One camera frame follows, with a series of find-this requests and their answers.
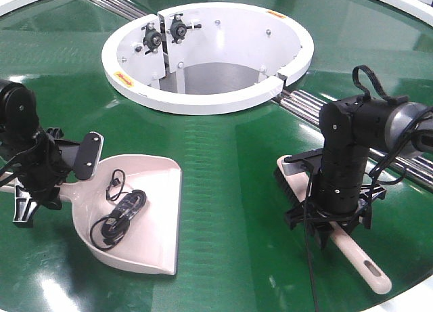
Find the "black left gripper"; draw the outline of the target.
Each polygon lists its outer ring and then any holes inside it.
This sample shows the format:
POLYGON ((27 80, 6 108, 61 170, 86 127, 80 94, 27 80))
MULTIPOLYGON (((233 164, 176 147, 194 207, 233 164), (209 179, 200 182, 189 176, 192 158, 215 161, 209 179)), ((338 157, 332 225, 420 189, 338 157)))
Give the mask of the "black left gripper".
POLYGON ((37 149, 25 158, 31 164, 14 180, 14 217, 17 227, 33 227, 39 204, 52 210, 62 208, 59 185, 70 171, 80 181, 94 176, 103 148, 104 137, 95 132, 81 142, 63 139, 58 127, 42 130, 37 135, 37 149))

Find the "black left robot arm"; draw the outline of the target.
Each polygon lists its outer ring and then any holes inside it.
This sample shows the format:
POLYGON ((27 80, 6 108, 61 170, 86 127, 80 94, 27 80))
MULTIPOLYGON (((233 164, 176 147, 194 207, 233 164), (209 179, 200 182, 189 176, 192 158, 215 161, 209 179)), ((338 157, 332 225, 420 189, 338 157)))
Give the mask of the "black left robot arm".
POLYGON ((44 129, 33 91, 1 81, 1 186, 12 185, 13 222, 32 227, 40 206, 62 208, 60 186, 70 173, 81 181, 94 176, 103 146, 96 132, 82 141, 64 139, 60 128, 44 129))

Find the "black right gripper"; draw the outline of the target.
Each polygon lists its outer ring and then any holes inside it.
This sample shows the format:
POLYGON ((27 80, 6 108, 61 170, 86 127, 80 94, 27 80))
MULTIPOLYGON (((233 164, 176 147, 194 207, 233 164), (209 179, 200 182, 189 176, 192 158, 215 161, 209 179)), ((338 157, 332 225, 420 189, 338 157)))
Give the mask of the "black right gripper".
MULTIPOLYGON (((286 176, 302 172, 316 175, 321 167, 323 149, 288 155, 282 160, 283 173, 286 176)), ((360 192, 342 192, 337 194, 315 194, 307 200, 300 200, 294 192, 294 188, 287 183, 283 191, 288 197, 292 208, 284 214, 285 222, 290 229, 294 229, 299 223, 306 223, 308 234, 313 236, 317 245, 323 249, 334 228, 332 222, 336 222, 346 233, 350 234, 358 225, 371 229, 372 202, 386 196, 386 189, 375 184, 374 186, 362 185, 360 192)))

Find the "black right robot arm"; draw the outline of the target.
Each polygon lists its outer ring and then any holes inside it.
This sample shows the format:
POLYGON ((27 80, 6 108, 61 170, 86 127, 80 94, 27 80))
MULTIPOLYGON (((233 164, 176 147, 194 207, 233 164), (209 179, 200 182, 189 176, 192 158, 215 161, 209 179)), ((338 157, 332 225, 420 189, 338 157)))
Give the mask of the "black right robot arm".
POLYGON ((432 108, 358 95, 324 105, 319 128, 323 147, 279 159, 274 176, 293 204, 286 223, 305 223, 325 248, 333 222, 346 233, 371 227, 371 205, 386 193, 379 176, 397 156, 432 152, 432 108))

